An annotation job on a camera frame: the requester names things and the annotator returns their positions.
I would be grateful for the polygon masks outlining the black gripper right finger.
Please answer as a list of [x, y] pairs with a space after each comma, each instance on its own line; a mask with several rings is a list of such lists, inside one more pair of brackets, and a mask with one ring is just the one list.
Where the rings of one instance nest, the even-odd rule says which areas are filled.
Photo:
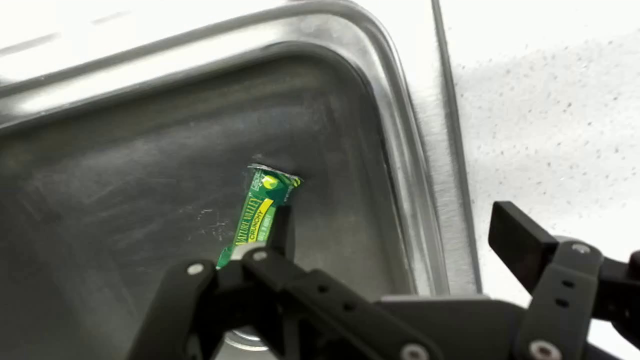
[[557, 240], [513, 203], [493, 203], [487, 245], [530, 295], [513, 360], [614, 360], [588, 342], [604, 321], [640, 348], [640, 253], [625, 263], [582, 240]]

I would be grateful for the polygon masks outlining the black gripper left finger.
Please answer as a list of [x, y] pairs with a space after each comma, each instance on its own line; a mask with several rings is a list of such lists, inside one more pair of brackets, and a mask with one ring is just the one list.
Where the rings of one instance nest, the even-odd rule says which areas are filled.
[[440, 360], [440, 348], [321, 270], [289, 261], [292, 210], [267, 245], [223, 268], [196, 258], [166, 272], [125, 360], [213, 360], [250, 329], [278, 360]]

